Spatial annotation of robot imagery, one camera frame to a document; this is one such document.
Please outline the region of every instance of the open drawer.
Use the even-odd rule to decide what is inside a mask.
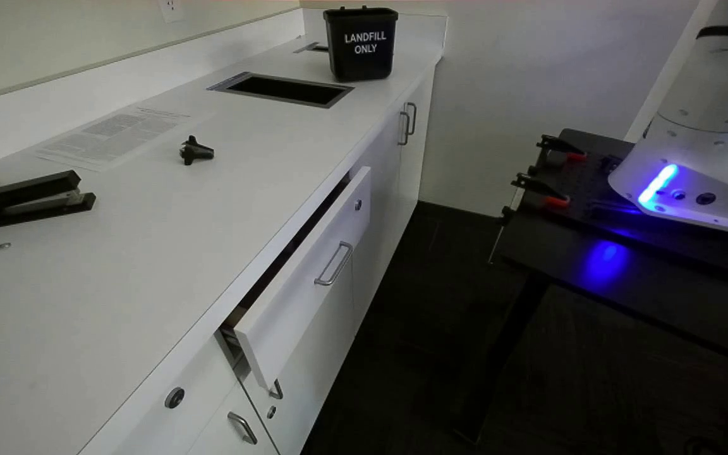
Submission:
[[[356,169],[313,219],[292,258],[248,305],[234,333],[250,371],[265,389],[289,363],[334,287],[336,272],[369,222],[369,167]]]

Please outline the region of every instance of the dark floor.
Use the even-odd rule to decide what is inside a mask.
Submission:
[[[727,356],[559,287],[495,383],[484,442],[452,437],[468,363],[523,281],[485,266],[494,236],[495,219],[418,208],[304,455],[728,455]]]

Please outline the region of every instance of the black table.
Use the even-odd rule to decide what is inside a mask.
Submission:
[[[567,191],[572,205],[547,208],[527,191],[498,241],[498,258],[529,279],[455,416],[455,433],[470,442],[481,439],[498,373],[548,286],[728,356],[728,233],[644,218],[618,196],[607,175],[633,143],[575,128],[562,140],[588,158],[543,167],[542,157],[536,180]]]

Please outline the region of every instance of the electrical outlet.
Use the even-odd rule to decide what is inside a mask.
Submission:
[[[159,0],[159,8],[162,8],[164,22],[183,19],[183,17],[186,17],[186,8],[183,8],[179,0]]]

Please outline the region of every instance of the cabinet handle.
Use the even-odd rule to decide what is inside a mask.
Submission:
[[[408,113],[408,110],[401,110],[401,117],[404,117],[408,118],[408,124],[404,124],[404,137],[397,142],[401,147],[404,147],[404,143],[409,143],[409,128],[413,128],[413,117]]]
[[[409,102],[408,109],[413,109],[409,137],[414,137],[414,127],[418,127],[418,103]]]
[[[351,251],[349,243],[339,243],[334,258],[328,260],[328,266],[323,266],[323,270],[318,272],[313,284],[331,286],[349,251]]]
[[[259,444],[256,429],[235,411],[229,414],[244,442]]]
[[[280,381],[274,381],[274,387],[268,389],[268,397],[274,397],[274,400],[284,400],[286,397]]]

